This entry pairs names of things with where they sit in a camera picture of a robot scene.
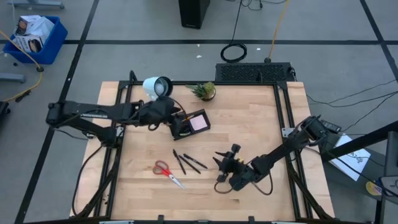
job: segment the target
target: scissors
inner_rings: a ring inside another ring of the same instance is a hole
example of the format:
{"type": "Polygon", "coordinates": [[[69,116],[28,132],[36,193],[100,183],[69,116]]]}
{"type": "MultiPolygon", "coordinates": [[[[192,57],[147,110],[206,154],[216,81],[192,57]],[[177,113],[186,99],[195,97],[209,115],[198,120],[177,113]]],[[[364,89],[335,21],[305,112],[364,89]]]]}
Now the scissors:
{"type": "Polygon", "coordinates": [[[155,166],[152,170],[154,172],[154,174],[157,175],[165,175],[166,177],[169,177],[170,179],[172,179],[172,181],[174,183],[176,183],[179,187],[181,187],[182,189],[185,189],[184,186],[174,177],[174,175],[169,171],[169,165],[167,165],[167,163],[163,162],[163,161],[156,161],[155,162],[155,166]]]}

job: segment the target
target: blue bin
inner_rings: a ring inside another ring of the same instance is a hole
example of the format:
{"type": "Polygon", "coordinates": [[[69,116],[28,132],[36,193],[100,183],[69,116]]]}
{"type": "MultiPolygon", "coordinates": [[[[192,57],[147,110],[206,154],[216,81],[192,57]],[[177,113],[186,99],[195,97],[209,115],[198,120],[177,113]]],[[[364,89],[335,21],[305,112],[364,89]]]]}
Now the blue bin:
{"type": "MultiPolygon", "coordinates": [[[[47,40],[45,41],[43,48],[38,53],[28,53],[34,60],[39,64],[50,65],[54,62],[58,52],[61,49],[63,41],[68,35],[68,31],[62,25],[60,18],[57,16],[46,16],[51,22],[54,23],[54,27],[47,40]]],[[[24,53],[18,50],[12,43],[7,42],[3,48],[5,53],[11,54],[15,59],[22,63],[33,63],[33,61],[27,57],[24,53]]]]}

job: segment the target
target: black pen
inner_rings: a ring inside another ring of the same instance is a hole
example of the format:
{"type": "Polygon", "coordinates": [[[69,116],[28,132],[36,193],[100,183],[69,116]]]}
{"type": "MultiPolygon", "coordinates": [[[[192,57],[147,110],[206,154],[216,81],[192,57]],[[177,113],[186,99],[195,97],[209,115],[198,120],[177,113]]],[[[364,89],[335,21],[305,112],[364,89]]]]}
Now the black pen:
{"type": "Polygon", "coordinates": [[[202,163],[198,162],[196,159],[186,155],[185,153],[183,154],[185,158],[192,160],[194,163],[198,164],[199,166],[207,169],[207,166],[203,165],[202,163]]]}
{"type": "Polygon", "coordinates": [[[175,149],[173,149],[173,154],[174,154],[175,158],[177,158],[177,161],[180,164],[182,172],[184,173],[184,175],[186,175],[187,173],[185,172],[184,166],[182,165],[180,158],[178,158],[178,155],[177,155],[177,152],[175,152],[175,149]]]}
{"type": "Polygon", "coordinates": [[[190,166],[194,171],[196,171],[196,172],[198,172],[198,173],[200,174],[200,171],[199,171],[196,167],[194,167],[191,163],[189,163],[186,159],[184,159],[184,157],[182,157],[182,156],[180,156],[180,155],[178,155],[178,156],[179,156],[179,158],[182,159],[182,161],[184,161],[185,163],[187,163],[188,166],[190,166]]]}

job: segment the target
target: white lamp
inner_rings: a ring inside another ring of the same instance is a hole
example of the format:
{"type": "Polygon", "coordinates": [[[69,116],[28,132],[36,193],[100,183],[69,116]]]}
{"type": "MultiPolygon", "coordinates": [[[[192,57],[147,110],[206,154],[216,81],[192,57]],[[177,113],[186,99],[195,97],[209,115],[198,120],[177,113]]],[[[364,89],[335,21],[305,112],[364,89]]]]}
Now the white lamp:
{"type": "Polygon", "coordinates": [[[156,100],[160,96],[170,96],[173,91],[173,83],[167,77],[147,78],[142,87],[151,100],[156,100]]]}

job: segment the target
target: wooden table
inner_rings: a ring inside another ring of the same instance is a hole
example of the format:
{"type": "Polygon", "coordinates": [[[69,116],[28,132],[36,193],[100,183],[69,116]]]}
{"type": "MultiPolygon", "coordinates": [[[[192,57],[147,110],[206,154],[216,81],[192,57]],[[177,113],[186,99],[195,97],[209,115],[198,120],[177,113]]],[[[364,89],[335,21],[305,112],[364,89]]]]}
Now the wooden table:
{"type": "MultiPolygon", "coordinates": [[[[98,104],[113,105],[118,82],[104,82],[99,93],[98,104]]],[[[310,115],[303,83],[288,83],[289,96],[296,123],[310,115]]],[[[271,170],[274,192],[270,196],[260,194],[248,184],[239,192],[218,194],[213,190],[218,167],[212,157],[215,151],[226,152],[233,143],[241,145],[239,157],[245,161],[267,154],[282,143],[271,86],[216,86],[217,95],[210,102],[196,98],[183,85],[174,86],[172,96],[180,102],[187,113],[206,109],[211,129],[179,141],[173,141],[167,127],[161,126],[150,132],[147,127],[128,126],[124,137],[123,152],[119,168],[112,219],[156,220],[164,215],[165,220],[247,220],[256,221],[294,220],[285,160],[278,161],[271,170]],[[172,154],[187,153],[209,167],[201,167],[201,174],[185,165],[184,175],[172,154]],[[170,179],[154,175],[152,167],[156,160],[166,161],[176,178],[185,186],[180,189],[170,179]]],[[[282,106],[283,94],[280,92],[282,106]]],[[[147,100],[141,86],[132,89],[132,101],[147,100]]],[[[94,119],[95,123],[109,126],[109,120],[94,119]]],[[[88,142],[85,159],[99,146],[96,139],[88,142]]],[[[103,149],[92,158],[82,173],[76,197],[76,209],[80,211],[98,188],[103,165],[103,149]]],[[[325,211],[334,216],[330,194],[320,156],[312,151],[302,152],[303,166],[309,191],[325,211]]],[[[258,186],[269,191],[270,181],[266,177],[258,186]]],[[[230,188],[220,184],[219,190],[230,188]]],[[[305,216],[302,194],[301,216],[305,216]]],[[[107,203],[107,194],[103,203],[107,203]]]]}

